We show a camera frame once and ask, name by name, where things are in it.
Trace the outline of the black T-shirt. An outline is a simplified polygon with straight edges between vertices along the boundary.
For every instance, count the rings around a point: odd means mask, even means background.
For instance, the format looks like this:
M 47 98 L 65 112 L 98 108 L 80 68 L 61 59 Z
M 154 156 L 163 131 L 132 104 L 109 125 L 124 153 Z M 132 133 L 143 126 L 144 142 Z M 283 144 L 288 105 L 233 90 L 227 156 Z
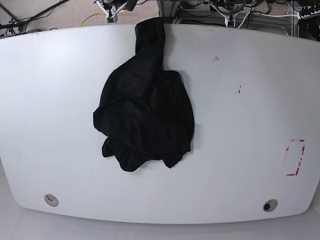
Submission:
M 114 156 L 123 171 L 150 160 L 172 168 L 191 149 L 192 104 L 180 74 L 163 69 L 163 20 L 138 23 L 135 36 L 135 55 L 108 77 L 93 126 L 106 136 L 102 155 Z

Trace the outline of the red tape rectangle marking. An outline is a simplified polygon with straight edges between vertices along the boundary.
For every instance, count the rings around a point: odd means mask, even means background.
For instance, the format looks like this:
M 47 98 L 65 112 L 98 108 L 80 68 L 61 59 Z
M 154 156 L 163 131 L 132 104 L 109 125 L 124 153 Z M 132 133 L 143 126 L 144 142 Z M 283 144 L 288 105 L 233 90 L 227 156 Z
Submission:
M 297 176 L 303 159 L 306 141 L 290 139 L 285 150 L 284 173 L 288 177 Z

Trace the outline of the white power strip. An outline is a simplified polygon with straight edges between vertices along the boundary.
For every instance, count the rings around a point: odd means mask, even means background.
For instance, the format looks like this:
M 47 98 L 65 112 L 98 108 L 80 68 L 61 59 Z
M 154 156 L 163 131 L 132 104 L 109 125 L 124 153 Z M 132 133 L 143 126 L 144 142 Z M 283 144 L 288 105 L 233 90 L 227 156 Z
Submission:
M 304 8 L 299 11 L 297 18 L 299 20 L 306 20 L 312 17 L 318 17 L 320 15 L 319 8 Z

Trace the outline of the grey aluminium frame stand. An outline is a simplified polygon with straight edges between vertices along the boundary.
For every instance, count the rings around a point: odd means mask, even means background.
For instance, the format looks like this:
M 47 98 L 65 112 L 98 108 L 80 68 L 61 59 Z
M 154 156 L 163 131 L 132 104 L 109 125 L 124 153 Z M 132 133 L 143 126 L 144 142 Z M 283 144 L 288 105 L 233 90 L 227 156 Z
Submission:
M 180 0 L 157 0 L 159 17 L 165 24 L 172 24 L 176 18 L 176 11 Z

